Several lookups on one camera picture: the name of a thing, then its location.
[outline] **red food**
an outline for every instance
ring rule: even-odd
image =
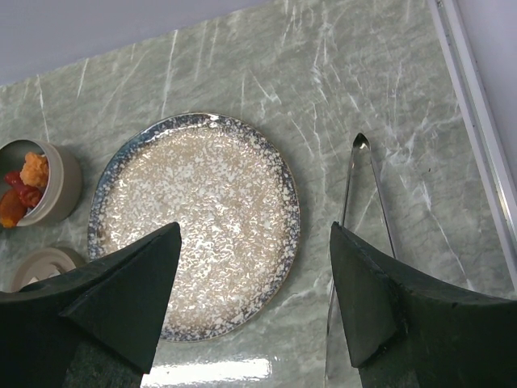
[[[13,188],[7,191],[0,200],[0,224],[4,228],[14,228],[26,212],[27,208],[23,206],[18,193]]]
[[[22,202],[23,206],[28,208],[35,208],[41,201],[43,197],[43,193],[34,188],[33,186],[27,186],[23,183],[22,179],[19,177],[18,171],[11,171],[6,174],[4,180],[9,184],[16,193],[18,194],[19,200]]]

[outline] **round plate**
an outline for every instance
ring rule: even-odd
[[[162,338],[223,335],[256,314],[291,268],[300,234],[291,172],[262,134],[234,118],[160,121],[123,145],[101,176],[90,257],[173,221],[183,245]]]

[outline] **plate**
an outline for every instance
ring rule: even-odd
[[[239,120],[165,119],[107,164],[90,211],[89,255],[99,259],[173,221],[183,246],[162,338],[223,335],[258,313],[289,273],[300,235],[292,174]]]

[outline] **plate rim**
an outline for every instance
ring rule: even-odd
[[[158,132],[167,130],[164,128],[162,128],[162,129],[159,128],[159,126],[161,124],[164,124],[167,121],[170,121],[173,119],[180,119],[182,117],[195,117],[195,116],[206,117],[207,119],[212,119],[212,117],[217,117],[216,120],[220,121],[222,124],[225,124],[225,122],[227,120],[230,120],[236,124],[240,124],[241,126],[246,127],[246,129],[257,133],[260,137],[262,137],[264,139],[264,141],[268,144],[268,146],[270,146],[278,154],[278,156],[280,157],[280,161],[283,164],[283,167],[285,167],[285,169],[287,170],[287,173],[288,173],[288,177],[286,177],[286,179],[290,179],[292,182],[292,192],[294,194],[294,199],[296,200],[296,235],[293,238],[294,254],[292,256],[292,259],[289,260],[289,258],[287,258],[287,259],[283,260],[284,262],[290,261],[290,263],[288,264],[287,270],[285,272],[285,275],[281,279],[280,283],[272,290],[272,293],[270,294],[270,296],[267,297],[267,299],[261,303],[260,307],[256,311],[253,311],[251,313],[248,311],[248,313],[246,314],[247,318],[244,317],[243,320],[239,323],[231,323],[228,320],[227,322],[232,324],[231,328],[228,330],[224,330],[221,333],[216,333],[216,334],[212,334],[212,332],[211,332],[211,334],[209,334],[209,335],[200,335],[200,338],[198,338],[198,339],[179,339],[179,338],[177,338],[178,337],[177,335],[164,335],[163,330],[161,330],[161,333],[160,333],[161,340],[168,340],[170,342],[174,342],[177,344],[190,344],[190,343],[201,342],[201,341],[205,341],[205,340],[213,340],[222,335],[226,335],[226,334],[230,333],[231,331],[235,331],[236,329],[241,327],[243,324],[250,321],[256,314],[261,312],[264,309],[264,307],[266,307],[269,304],[269,302],[274,298],[274,296],[280,291],[280,289],[284,285],[284,282],[288,279],[289,273],[292,270],[292,266],[295,262],[296,257],[298,256],[298,252],[300,250],[300,245],[301,245],[301,207],[300,207],[300,197],[298,194],[298,187],[296,185],[296,181],[294,179],[294,175],[291,171],[291,168],[287,164],[283,154],[278,150],[278,148],[276,148],[276,146],[261,131],[257,130],[253,125],[250,125],[243,120],[237,119],[232,116],[222,115],[222,114],[213,113],[213,112],[186,112],[186,113],[180,113],[178,115],[168,116],[166,118],[163,118],[163,119],[151,124],[147,128],[142,129],[142,130],[138,131],[137,133],[135,133],[134,135],[132,135],[128,140],[126,140],[124,142],[124,144],[122,144],[117,149],[117,151],[111,156],[110,160],[107,162],[106,166],[103,168],[103,171],[101,172],[101,174],[99,176],[97,184],[95,185],[94,195],[90,202],[90,212],[89,212],[87,232],[86,232],[86,245],[87,245],[87,253],[88,253],[89,259],[96,260],[96,259],[103,258],[102,255],[92,255],[93,249],[95,247],[94,240],[97,237],[96,234],[98,231],[98,228],[94,228],[92,225],[93,225],[94,221],[96,221],[98,224],[100,223],[100,220],[98,218],[99,218],[99,211],[102,208],[102,206],[99,206],[97,209],[95,209],[95,204],[97,204],[98,202],[100,204],[103,203],[103,199],[106,196],[105,192],[103,191],[103,185],[105,184],[103,181],[105,179],[107,179],[107,176],[110,175],[109,171],[112,168],[114,168],[114,165],[116,164],[117,159],[119,157],[121,157],[121,154],[120,154],[121,151],[124,151],[124,154],[129,152],[130,149],[128,147],[130,146],[130,144],[133,141],[135,141],[137,138],[141,137],[143,134],[145,134],[147,132],[151,132],[153,129],[156,129]]]

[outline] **marble tabletop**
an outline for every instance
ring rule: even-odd
[[[237,117],[275,144],[297,183],[301,248],[263,311],[218,339],[161,342],[143,386],[324,386],[330,225],[359,131],[382,167],[399,259],[514,297],[426,0],[275,0],[0,88],[0,143],[64,145],[85,174],[69,219],[0,232],[0,289],[37,247],[86,256],[90,201],[108,160],[182,112]],[[357,182],[349,226],[386,250],[375,184],[367,172]],[[360,386],[335,351],[330,382]]]

